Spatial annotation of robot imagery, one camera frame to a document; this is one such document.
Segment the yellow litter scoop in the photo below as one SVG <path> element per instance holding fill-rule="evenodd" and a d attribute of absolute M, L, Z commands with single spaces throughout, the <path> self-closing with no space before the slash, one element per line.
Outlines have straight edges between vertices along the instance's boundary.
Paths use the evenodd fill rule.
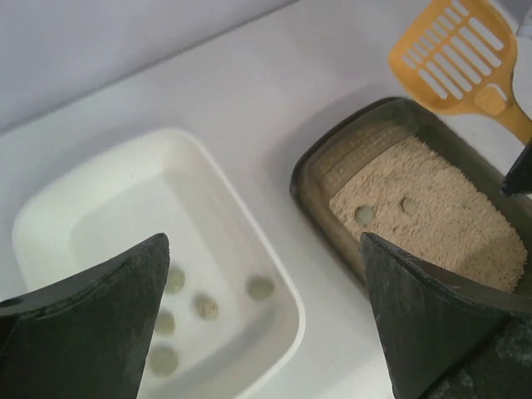
<path fill-rule="evenodd" d="M 488 1 L 432 1 L 388 56 L 395 78 L 427 110 L 488 117 L 520 142 L 531 119 L 513 92 L 515 35 Z"/>

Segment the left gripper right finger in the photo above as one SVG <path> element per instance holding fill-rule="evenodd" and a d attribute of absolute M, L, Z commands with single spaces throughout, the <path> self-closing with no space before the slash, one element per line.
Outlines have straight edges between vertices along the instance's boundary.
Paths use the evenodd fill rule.
<path fill-rule="evenodd" d="M 487 287 L 376 234 L 360 240 L 396 398 L 529 398 L 531 297 Z"/>

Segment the dark brown litter box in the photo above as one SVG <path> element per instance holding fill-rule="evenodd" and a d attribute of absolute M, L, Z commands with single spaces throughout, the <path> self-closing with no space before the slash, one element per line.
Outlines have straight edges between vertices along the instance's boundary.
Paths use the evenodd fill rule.
<path fill-rule="evenodd" d="M 381 99 L 334 126 L 294 166 L 290 193 L 359 280 L 359 240 L 374 233 L 420 259 L 500 290 L 531 293 L 531 201 L 434 114 Z M 401 199 L 419 203 L 404 214 Z M 366 227 L 354 219 L 373 207 Z"/>

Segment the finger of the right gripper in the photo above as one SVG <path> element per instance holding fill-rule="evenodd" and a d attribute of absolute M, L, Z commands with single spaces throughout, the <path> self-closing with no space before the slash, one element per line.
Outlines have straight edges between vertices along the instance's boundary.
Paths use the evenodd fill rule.
<path fill-rule="evenodd" d="M 503 179 L 501 192 L 506 196 L 532 192 L 532 144 L 527 144 Z"/>

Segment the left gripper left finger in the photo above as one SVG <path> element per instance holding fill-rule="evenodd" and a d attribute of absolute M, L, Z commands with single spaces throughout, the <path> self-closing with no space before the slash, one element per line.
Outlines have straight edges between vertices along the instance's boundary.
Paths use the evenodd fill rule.
<path fill-rule="evenodd" d="M 1 303 L 3 398 L 135 398 L 170 266 L 168 237 Z"/>

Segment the white plastic tub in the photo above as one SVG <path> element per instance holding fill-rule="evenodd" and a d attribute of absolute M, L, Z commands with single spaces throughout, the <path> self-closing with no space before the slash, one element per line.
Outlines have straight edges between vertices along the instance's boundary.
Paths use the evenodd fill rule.
<path fill-rule="evenodd" d="M 263 231 L 200 141 L 166 128 L 115 145 L 35 194 L 17 214 L 12 243 L 24 283 L 43 288 L 100 264 L 158 233 L 170 267 L 185 272 L 177 294 L 163 293 L 175 333 L 153 333 L 150 351 L 171 347 L 179 366 L 155 376 L 146 362 L 142 398 L 250 398 L 302 341 L 301 298 Z M 275 290 L 254 301 L 253 276 Z M 219 305 L 201 319 L 194 299 Z"/>

